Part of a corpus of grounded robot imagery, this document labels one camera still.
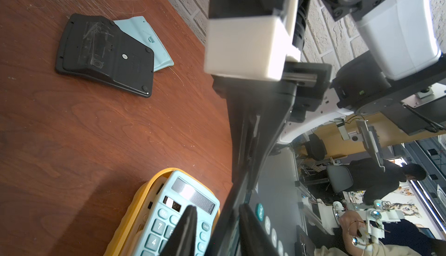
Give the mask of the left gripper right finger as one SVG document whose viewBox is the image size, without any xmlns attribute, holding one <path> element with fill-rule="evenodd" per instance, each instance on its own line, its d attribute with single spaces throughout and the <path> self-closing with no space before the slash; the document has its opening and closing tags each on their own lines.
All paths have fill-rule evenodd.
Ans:
<svg viewBox="0 0 446 256">
<path fill-rule="evenodd" d="M 248 204 L 239 206 L 239 233 L 242 256 L 278 256 Z"/>
</svg>

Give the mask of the light blue calculator back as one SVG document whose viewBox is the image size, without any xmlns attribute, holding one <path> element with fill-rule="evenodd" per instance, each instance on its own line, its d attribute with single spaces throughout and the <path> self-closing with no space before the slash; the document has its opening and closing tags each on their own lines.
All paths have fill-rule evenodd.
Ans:
<svg viewBox="0 0 446 256">
<path fill-rule="evenodd" d="M 115 20 L 114 23 L 124 33 L 153 50 L 154 72 L 174 66 L 174 62 L 167 49 L 164 47 L 154 29 L 144 16 L 135 16 L 125 20 Z"/>
</svg>

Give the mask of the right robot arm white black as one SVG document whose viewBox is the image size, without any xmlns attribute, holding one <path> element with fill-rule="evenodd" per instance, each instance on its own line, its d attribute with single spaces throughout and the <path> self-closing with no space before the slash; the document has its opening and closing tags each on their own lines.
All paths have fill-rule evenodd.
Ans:
<svg viewBox="0 0 446 256">
<path fill-rule="evenodd" d="M 446 76 L 430 0 L 322 1 L 334 20 L 352 17 L 368 49 L 338 71 L 317 108 L 285 125 L 279 144 L 337 118 L 380 112 Z"/>
</svg>

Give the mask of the yellow plastic storage box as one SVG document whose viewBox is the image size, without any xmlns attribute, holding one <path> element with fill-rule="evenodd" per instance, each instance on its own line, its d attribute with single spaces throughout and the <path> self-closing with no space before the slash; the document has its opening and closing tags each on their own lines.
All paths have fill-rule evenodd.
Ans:
<svg viewBox="0 0 446 256">
<path fill-rule="evenodd" d="M 136 192 L 107 246 L 107 256 L 202 256 L 220 201 L 178 168 L 158 172 Z"/>
</svg>

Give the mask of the person in background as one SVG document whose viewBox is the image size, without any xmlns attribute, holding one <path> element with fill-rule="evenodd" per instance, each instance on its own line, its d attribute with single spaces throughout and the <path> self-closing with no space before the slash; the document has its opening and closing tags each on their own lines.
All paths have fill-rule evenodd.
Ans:
<svg viewBox="0 0 446 256">
<path fill-rule="evenodd" d="M 346 165 L 353 179 L 353 185 L 346 191 L 363 191 L 363 203 L 372 205 L 375 200 L 381 200 L 397 190 L 400 183 L 422 181 L 427 177 L 425 169 L 418 164 L 399 166 L 384 160 L 383 165 L 384 169 L 381 169 L 371 158 L 352 161 Z"/>
</svg>

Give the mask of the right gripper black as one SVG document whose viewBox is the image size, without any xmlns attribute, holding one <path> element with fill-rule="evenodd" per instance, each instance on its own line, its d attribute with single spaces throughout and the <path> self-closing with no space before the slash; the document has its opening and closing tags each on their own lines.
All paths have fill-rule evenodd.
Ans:
<svg viewBox="0 0 446 256">
<path fill-rule="evenodd" d="M 282 79 L 297 84 L 295 103 L 290 121 L 302 123 L 308 112 L 315 112 L 322 104 L 331 84 L 332 65 L 325 63 L 286 62 Z"/>
</svg>

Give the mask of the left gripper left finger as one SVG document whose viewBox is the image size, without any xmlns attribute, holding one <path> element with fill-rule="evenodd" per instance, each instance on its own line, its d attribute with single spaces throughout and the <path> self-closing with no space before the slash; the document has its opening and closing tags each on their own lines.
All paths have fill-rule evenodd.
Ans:
<svg viewBox="0 0 446 256">
<path fill-rule="evenodd" d="M 196 247 L 197 209 L 188 206 L 178 221 L 160 256 L 194 256 Z"/>
</svg>

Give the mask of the light blue calculator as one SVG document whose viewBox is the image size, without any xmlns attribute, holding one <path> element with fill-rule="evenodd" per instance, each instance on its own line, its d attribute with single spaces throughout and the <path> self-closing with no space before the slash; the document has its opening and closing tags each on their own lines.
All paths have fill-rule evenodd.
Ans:
<svg viewBox="0 0 446 256">
<path fill-rule="evenodd" d="M 154 184 L 135 222 L 135 239 L 129 256 L 158 256 L 188 206 L 197 209 L 195 256 L 203 256 L 209 244 L 220 201 L 195 178 L 175 170 Z"/>
<path fill-rule="evenodd" d="M 115 20 L 114 23 L 124 33 L 153 50 L 154 72 L 174 66 L 174 62 L 167 49 L 164 47 L 154 29 L 144 16 L 135 16 L 125 20 Z"/>
</svg>

